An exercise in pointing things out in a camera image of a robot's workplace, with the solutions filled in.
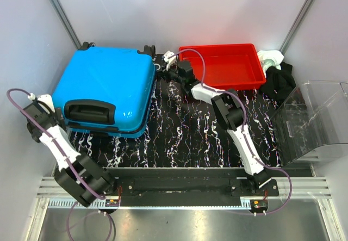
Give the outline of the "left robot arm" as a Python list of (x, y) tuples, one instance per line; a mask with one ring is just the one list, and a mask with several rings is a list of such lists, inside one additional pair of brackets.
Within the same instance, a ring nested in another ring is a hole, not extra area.
[(89, 207), (96, 199), (116, 192), (115, 177), (71, 145), (60, 111), (40, 100), (34, 100), (24, 111), (33, 140), (44, 144), (55, 157), (58, 168), (54, 179), (68, 194)]

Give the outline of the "blue hard-shell suitcase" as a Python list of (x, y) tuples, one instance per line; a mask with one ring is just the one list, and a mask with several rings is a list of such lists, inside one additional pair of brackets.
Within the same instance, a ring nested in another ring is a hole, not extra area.
[(84, 42), (52, 95), (69, 128), (112, 137), (143, 135), (156, 83), (155, 46), (142, 51)]

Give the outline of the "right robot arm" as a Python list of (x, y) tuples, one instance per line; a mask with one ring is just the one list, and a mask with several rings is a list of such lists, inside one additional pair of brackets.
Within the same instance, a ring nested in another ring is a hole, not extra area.
[(158, 63), (155, 63), (155, 68), (166, 81), (179, 83), (193, 99), (213, 106), (218, 125), (228, 133), (238, 149), (247, 177), (248, 192), (255, 196), (264, 192), (271, 177), (252, 142), (246, 110), (235, 90), (220, 90), (201, 83), (188, 61), (180, 61), (174, 69)]

